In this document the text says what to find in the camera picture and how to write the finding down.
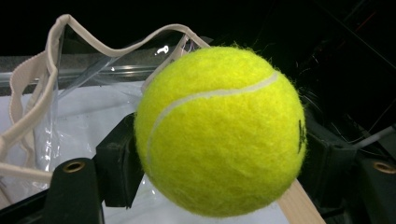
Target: plastic wrapper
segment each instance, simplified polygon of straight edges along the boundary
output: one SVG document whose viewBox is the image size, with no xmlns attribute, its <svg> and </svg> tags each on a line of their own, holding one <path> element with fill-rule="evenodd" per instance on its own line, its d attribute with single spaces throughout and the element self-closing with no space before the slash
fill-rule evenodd
<svg viewBox="0 0 396 224">
<path fill-rule="evenodd" d="M 40 99 L 48 97 L 46 87 L 56 69 L 58 76 L 49 96 L 49 108 L 42 119 L 32 120 L 33 130 L 7 151 L 5 162 L 50 173 L 64 161 L 92 158 L 95 148 L 110 131 L 126 115 L 135 112 L 150 81 L 166 65 L 203 45 L 177 29 L 164 29 L 131 44 L 142 43 L 138 48 L 112 57 L 92 47 L 85 41 L 87 37 L 80 34 L 81 31 L 64 27 L 53 44 L 57 49 L 49 49 L 55 67 L 45 62 L 44 56 L 36 56 L 43 57 L 40 59 L 43 68 L 37 68 L 43 72 L 24 90 L 21 97 L 24 114 L 11 119 L 15 125 L 39 106 Z M 47 189 L 49 183 L 3 176 L 0 187 L 8 203 L 16 203 Z M 130 209 L 103 207 L 106 223 L 259 223 L 263 217 L 270 223 L 288 223 L 277 203 L 241 217 L 199 217 L 168 201 L 146 176 Z"/>
</svg>

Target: white curved line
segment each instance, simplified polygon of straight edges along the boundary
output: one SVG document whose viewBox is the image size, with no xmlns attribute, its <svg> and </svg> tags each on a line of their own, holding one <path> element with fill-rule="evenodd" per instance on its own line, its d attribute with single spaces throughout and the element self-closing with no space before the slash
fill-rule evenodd
<svg viewBox="0 0 396 224">
<path fill-rule="evenodd" d="M 158 128 L 158 126 L 160 125 L 160 123 L 163 121 L 163 119 L 177 106 L 179 105 L 183 105 L 185 103 L 187 103 L 188 101 L 192 101 L 198 98 L 210 98 L 212 96 L 226 96 L 226 95 L 234 95 L 234 94 L 239 94 L 242 92 L 249 92 L 249 91 L 257 91 L 260 90 L 262 88 L 265 88 L 267 86 L 269 86 L 270 84 L 272 84 L 273 82 L 275 82 L 277 80 L 277 76 L 278 73 L 277 71 L 274 71 L 274 73 L 268 77 L 267 79 L 264 79 L 256 84 L 247 86 L 245 88 L 242 89 L 231 89 L 231 90 L 216 90 L 216 91 L 203 91 L 203 92 L 198 92 L 189 96 L 186 96 L 184 98 L 178 99 L 176 101 L 174 101 L 172 104 L 170 104 L 169 106 L 167 106 L 161 113 L 160 115 L 157 117 L 157 119 L 154 122 L 154 125 L 151 129 L 151 132 L 148 136 L 148 145 L 147 145 L 147 160 L 148 160 L 148 164 L 150 164 L 150 156 L 149 156 L 149 149 L 150 149 L 150 145 L 151 145 L 151 136 L 154 134 L 154 131 Z"/>
</svg>

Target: metal grommet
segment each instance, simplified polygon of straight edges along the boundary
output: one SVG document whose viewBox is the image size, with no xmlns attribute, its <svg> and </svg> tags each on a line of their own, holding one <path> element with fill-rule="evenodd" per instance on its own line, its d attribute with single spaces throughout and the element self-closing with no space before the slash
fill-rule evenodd
<svg viewBox="0 0 396 224">
<path fill-rule="evenodd" d="M 70 161 L 67 163 L 63 170 L 65 173 L 74 173 L 84 168 L 85 162 L 83 161 Z"/>
<path fill-rule="evenodd" d="M 373 167 L 382 173 L 394 175 L 396 174 L 396 168 L 392 165 L 384 163 L 382 161 L 375 161 Z"/>
</svg>

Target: fuzzy felt surface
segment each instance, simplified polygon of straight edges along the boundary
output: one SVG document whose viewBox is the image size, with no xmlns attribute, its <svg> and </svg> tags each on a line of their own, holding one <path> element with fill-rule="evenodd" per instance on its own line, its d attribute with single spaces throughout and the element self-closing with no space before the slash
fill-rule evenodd
<svg viewBox="0 0 396 224">
<path fill-rule="evenodd" d="M 289 80 L 247 49 L 198 49 L 150 83 L 136 111 L 137 150 L 158 190 L 206 217 L 278 199 L 299 174 L 304 109 Z"/>
</svg>

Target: dark background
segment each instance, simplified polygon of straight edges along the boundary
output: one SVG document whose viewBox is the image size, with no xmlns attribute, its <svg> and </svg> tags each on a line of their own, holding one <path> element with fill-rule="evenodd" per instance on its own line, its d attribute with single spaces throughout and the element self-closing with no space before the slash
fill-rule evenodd
<svg viewBox="0 0 396 224">
<path fill-rule="evenodd" d="M 319 97 L 322 119 L 347 114 L 373 133 L 396 121 L 394 106 L 378 120 L 396 97 L 396 19 L 390 0 L 8 1 L 1 8 L 0 56 L 41 52 L 62 14 L 71 14 L 115 49 L 166 24 L 182 23 L 213 38 L 211 45 L 235 42 L 256 50 Z"/>
</svg>

